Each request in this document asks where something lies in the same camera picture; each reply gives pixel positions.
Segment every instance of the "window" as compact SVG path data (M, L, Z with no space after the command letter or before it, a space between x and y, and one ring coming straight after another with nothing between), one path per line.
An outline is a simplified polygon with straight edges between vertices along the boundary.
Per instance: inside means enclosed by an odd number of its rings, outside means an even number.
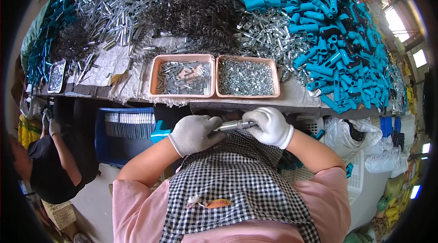
M390 9L385 12L386 20L389 23L389 28L392 32L403 32L406 31L406 27L403 25L402 20L400 19L399 15L395 11L395 9ZM404 42L409 38L409 34L406 33L397 33L394 35L395 37L398 37L401 42Z
M415 185L414 187L412 187L411 199L416 198L419 191L420 185Z
M430 149L430 143L426 143L423 145L423 154L428 153Z
M417 53L413 54L413 59L415 60L415 66L420 67L427 63L426 56L424 55L423 49L420 49Z

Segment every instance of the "gloved hand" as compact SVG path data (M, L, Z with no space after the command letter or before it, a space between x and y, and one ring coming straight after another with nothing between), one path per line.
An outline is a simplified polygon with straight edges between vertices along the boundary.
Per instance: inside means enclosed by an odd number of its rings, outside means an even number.
M226 135L212 131L221 124L222 119L218 116L211 118L209 115L189 115L178 121L169 134L169 139L183 158L220 142Z
M244 113L242 119L257 123L258 126L252 126L247 131L261 143L286 149L292 140L293 126L287 124L282 113L275 108L260 107Z
M49 123L49 134L53 137L54 133L61 134L61 126L55 119L50 119Z
M49 122L49 117L46 115L46 113L43 113L41 121L42 121L42 128L48 130L50 122Z

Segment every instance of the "checkered apron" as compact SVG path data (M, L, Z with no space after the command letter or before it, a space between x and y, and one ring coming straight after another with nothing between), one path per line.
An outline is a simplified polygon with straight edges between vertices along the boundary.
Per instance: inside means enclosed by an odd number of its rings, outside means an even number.
M227 133L225 141L186 157L169 179L169 201L160 242L179 242L202 232L248 219L296 225L304 242L320 242L299 193L276 171L282 150L258 142L245 130ZM186 209L188 199L227 199L229 206Z

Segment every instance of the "pink shirt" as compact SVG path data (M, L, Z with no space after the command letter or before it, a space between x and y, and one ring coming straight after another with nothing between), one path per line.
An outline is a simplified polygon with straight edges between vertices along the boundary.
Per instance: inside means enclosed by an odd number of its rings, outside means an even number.
M294 183L314 220L321 243L342 242L350 226L347 179L341 168ZM112 225L115 243L158 242L167 210L169 181L153 193L137 182L115 180L112 184ZM182 243L304 242L297 227L278 221L247 220L184 235Z

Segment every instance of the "orange label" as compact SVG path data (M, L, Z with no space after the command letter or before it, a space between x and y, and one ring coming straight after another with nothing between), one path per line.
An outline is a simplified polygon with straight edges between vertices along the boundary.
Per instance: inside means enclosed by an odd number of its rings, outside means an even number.
M228 199L216 199L210 201L205 207L208 209L214 209L219 207L230 206L231 204L233 204L233 202L229 201Z

